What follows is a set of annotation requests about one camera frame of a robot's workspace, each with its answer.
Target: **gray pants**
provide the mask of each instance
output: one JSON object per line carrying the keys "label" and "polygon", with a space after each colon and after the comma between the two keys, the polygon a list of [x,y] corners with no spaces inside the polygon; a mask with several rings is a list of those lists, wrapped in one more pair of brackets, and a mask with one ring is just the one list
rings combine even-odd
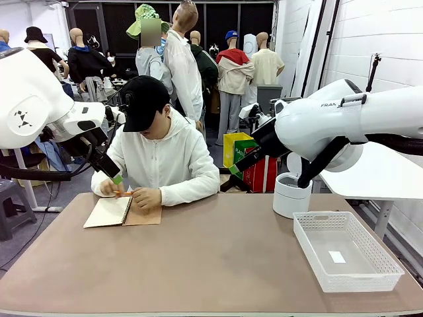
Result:
{"label": "gray pants", "polygon": [[235,133],[239,130],[239,112],[241,111],[241,95],[229,94],[224,91],[220,93],[220,121],[219,136],[216,144],[223,145],[223,135]]}

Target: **yellow shirt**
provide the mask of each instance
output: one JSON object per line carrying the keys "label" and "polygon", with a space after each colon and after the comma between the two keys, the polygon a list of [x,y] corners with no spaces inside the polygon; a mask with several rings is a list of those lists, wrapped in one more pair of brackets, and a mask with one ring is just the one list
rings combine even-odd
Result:
{"label": "yellow shirt", "polygon": [[263,48],[251,57],[254,63],[253,83],[258,85],[277,85],[276,73],[285,64],[279,55],[268,48]]}

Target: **white label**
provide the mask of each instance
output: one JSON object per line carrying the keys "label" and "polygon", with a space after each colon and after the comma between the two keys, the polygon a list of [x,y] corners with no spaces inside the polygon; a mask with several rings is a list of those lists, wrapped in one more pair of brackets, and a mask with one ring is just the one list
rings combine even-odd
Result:
{"label": "white label", "polygon": [[329,251],[330,256],[334,263],[346,263],[344,257],[342,256],[341,252],[338,251]]}

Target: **hand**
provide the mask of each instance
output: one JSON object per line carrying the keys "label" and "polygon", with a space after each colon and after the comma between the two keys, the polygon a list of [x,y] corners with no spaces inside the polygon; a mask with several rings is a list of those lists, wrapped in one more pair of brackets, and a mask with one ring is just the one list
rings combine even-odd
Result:
{"label": "hand", "polygon": [[203,123],[201,121],[196,122],[196,129],[200,132],[203,132]]}
{"label": "hand", "polygon": [[120,182],[119,185],[116,185],[111,179],[108,178],[107,180],[103,180],[101,182],[100,191],[105,196],[115,195],[116,197],[120,197],[121,194],[116,194],[115,191],[124,193],[125,187],[123,182]]}
{"label": "hand", "polygon": [[132,191],[132,199],[141,210],[161,205],[161,190],[153,188],[136,188]]}

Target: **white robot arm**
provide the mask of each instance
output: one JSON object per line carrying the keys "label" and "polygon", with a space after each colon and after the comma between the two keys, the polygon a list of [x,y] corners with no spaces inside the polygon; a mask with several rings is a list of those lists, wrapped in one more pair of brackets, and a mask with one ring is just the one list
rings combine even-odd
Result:
{"label": "white robot arm", "polygon": [[[30,71],[22,65],[31,65]],[[0,52],[0,70],[0,149],[26,146],[48,127],[54,140],[70,155],[86,157],[95,170],[103,170],[111,178],[119,173],[110,158],[96,149],[107,139],[99,128],[104,119],[103,104],[74,102],[52,72],[29,50],[15,48]],[[119,115],[120,123],[124,119],[123,114]],[[59,172],[46,175],[33,171],[18,177],[15,174],[18,171],[2,166],[0,174],[31,180],[69,178],[69,173],[61,179]]]}
{"label": "white robot arm", "polygon": [[353,166],[362,143],[368,141],[423,155],[423,87],[371,94],[360,92],[350,81],[336,81],[285,105],[252,136],[259,147],[231,171],[245,170],[264,155],[292,151],[311,161],[300,187],[323,169],[340,172]]}

